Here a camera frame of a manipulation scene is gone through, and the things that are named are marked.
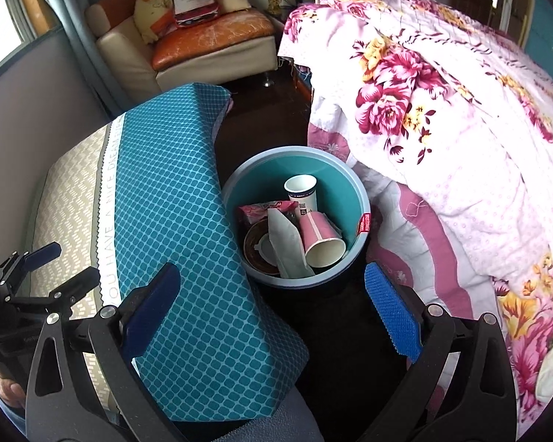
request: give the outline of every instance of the orange cushion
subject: orange cushion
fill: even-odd
[[[220,16],[191,28],[179,28],[157,43],[152,67],[162,71],[197,56],[208,55],[238,43],[273,35],[271,21],[260,11],[250,9]]]

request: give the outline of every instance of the red label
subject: red label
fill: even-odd
[[[358,223],[357,233],[368,233],[371,230],[371,213],[364,213]]]

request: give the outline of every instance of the chair leg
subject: chair leg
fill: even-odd
[[[271,72],[270,71],[265,71],[264,72],[264,87],[265,88],[270,88],[273,84],[275,84],[275,82],[272,80],[271,78]]]

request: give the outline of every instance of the sofa cushion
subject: sofa cushion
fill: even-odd
[[[161,91],[192,82],[222,85],[277,67],[275,38],[264,36],[175,64],[160,71],[156,81]]]
[[[165,35],[156,43],[152,67],[162,71],[191,58],[270,36],[274,32],[272,23],[260,11],[250,9],[228,13],[208,23]]]

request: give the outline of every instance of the pink paper cup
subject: pink paper cup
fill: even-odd
[[[334,230],[324,213],[311,211],[299,218],[305,259],[311,267],[327,267],[346,252],[346,243]]]

